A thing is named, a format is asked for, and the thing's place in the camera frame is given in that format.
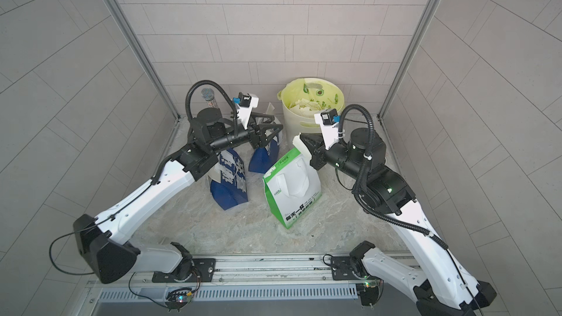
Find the green white paper bag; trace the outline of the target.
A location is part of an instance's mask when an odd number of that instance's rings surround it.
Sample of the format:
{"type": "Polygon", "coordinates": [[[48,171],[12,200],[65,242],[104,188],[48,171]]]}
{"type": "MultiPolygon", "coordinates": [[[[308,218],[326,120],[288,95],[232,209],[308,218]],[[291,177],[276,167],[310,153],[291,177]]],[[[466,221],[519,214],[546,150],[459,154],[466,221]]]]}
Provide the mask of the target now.
{"type": "Polygon", "coordinates": [[[322,196],[318,172],[296,148],[265,173],[263,183],[270,211],[287,229],[322,196]]]}

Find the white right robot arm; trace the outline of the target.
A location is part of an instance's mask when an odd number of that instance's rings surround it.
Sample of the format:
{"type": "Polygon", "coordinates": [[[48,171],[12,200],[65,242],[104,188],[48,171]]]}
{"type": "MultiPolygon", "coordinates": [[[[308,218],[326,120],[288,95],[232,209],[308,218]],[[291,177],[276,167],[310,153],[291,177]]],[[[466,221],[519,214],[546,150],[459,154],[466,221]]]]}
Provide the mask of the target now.
{"type": "Polygon", "coordinates": [[[421,315],[475,315],[496,299],[450,252],[405,179],[386,165],[386,144],[366,108],[352,104],[314,116],[319,134],[302,133],[310,165],[331,165],[354,180],[351,194],[363,212],[392,226],[418,263],[412,268],[364,241],[350,254],[363,277],[377,277],[412,300],[421,315]]]}

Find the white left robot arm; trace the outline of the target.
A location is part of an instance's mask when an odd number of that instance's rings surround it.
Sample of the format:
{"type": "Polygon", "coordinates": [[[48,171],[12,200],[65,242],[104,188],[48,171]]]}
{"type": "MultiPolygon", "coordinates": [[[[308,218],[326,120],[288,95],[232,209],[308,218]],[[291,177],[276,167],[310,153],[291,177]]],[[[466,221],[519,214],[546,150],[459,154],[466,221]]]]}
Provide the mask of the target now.
{"type": "Polygon", "coordinates": [[[110,284],[128,273],[159,272],[184,282],[194,275],[193,256],[181,244],[131,243],[134,232],[176,194],[204,177],[219,162],[227,149],[249,143],[253,149],[264,148],[283,129],[270,114],[257,113],[259,98],[240,93],[231,98],[212,80],[200,80],[188,90],[184,107],[190,124],[187,143],[165,157],[155,175],[126,198],[99,213],[83,214],[73,223],[79,255],[91,273],[103,284],[110,284]],[[218,108],[205,108],[194,116],[191,100],[197,89],[211,86],[231,109],[223,117],[218,108]]]}

